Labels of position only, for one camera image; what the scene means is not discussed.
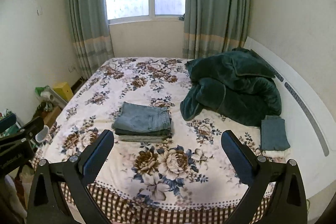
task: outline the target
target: folded blue cloth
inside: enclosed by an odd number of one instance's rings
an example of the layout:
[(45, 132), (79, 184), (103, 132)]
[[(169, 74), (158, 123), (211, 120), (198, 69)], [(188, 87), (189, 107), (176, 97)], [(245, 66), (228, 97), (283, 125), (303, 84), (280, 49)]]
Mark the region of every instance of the folded blue cloth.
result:
[(167, 108), (142, 106), (124, 102), (122, 112), (115, 120), (113, 128), (139, 133), (170, 130)]
[[(123, 130), (123, 129), (119, 129), (119, 128), (115, 129), (115, 133), (118, 136), (144, 136), (144, 133), (129, 131), (129, 130)], [(147, 135), (150, 135), (150, 136), (153, 136), (153, 137), (158, 137), (158, 136), (167, 137), (168, 135), (170, 135), (170, 130), (169, 129), (163, 129), (163, 130), (159, 130), (159, 131), (151, 131)]]
[(288, 143), (285, 120), (279, 116), (266, 116), (265, 120), (261, 121), (261, 149), (284, 151), (291, 146)]

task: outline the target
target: windowsill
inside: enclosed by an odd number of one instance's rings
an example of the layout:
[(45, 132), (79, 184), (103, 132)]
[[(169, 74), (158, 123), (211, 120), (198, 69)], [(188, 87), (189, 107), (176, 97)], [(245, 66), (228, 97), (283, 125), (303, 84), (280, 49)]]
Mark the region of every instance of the windowsill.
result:
[(117, 18), (111, 19), (108, 21), (109, 25), (116, 25), (122, 23), (133, 23), (133, 22), (144, 22), (144, 21), (181, 21), (179, 20), (179, 15), (173, 16), (156, 16), (151, 18), (149, 16), (138, 16), (138, 17), (124, 17), (124, 18)]

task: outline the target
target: black clamp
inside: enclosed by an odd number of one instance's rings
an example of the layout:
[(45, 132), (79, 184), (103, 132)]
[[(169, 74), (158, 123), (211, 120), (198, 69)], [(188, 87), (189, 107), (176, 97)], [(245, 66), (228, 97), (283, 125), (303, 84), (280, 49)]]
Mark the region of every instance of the black clamp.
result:
[[(0, 121), (0, 132), (4, 132), (15, 123), (15, 114), (9, 115)], [(30, 140), (34, 139), (43, 127), (43, 119), (36, 117), (21, 127), (17, 133), (0, 138), (0, 177), (7, 175), (34, 157), (35, 153)]]
[[(85, 223), (110, 224), (86, 186), (93, 183), (114, 144), (110, 130), (104, 130), (81, 155), (66, 162), (42, 159), (36, 170), (28, 203), (28, 224), (78, 223), (72, 217), (60, 188), (66, 182)], [(270, 182), (276, 182), (270, 203), (259, 224), (307, 224), (305, 190), (296, 161), (269, 162), (255, 156), (232, 131), (223, 132), (221, 145), (241, 182), (249, 186), (225, 224), (249, 224)]]

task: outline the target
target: teal curtain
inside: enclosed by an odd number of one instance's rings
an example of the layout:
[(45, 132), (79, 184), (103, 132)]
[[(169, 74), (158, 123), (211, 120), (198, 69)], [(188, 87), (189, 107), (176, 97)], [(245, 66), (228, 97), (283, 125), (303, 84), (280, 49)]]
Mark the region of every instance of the teal curtain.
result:
[(73, 46), (84, 78), (114, 57), (105, 0), (68, 0)]
[(185, 0), (184, 58), (244, 46), (250, 0)]

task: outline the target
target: metal screw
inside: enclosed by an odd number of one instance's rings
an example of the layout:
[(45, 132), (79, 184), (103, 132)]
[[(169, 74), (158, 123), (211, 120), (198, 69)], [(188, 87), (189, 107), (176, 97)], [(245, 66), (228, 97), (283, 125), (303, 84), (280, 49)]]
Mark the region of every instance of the metal screw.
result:
[(40, 160), (39, 165), (40, 165), (40, 166), (43, 166), (43, 165), (45, 165), (46, 163), (47, 163), (47, 161), (46, 161), (45, 159), (42, 159), (42, 160)]
[(69, 161), (71, 161), (71, 162), (75, 162), (75, 161), (77, 161), (78, 160), (78, 156), (77, 155), (73, 155), (73, 156), (71, 156), (70, 158), (69, 158)]
[(266, 161), (266, 158), (264, 156), (258, 156), (257, 159), (260, 162), (265, 162)]
[(295, 165), (296, 165), (296, 161), (295, 161), (295, 160), (289, 160), (289, 164), (290, 164), (291, 166), (295, 166)]

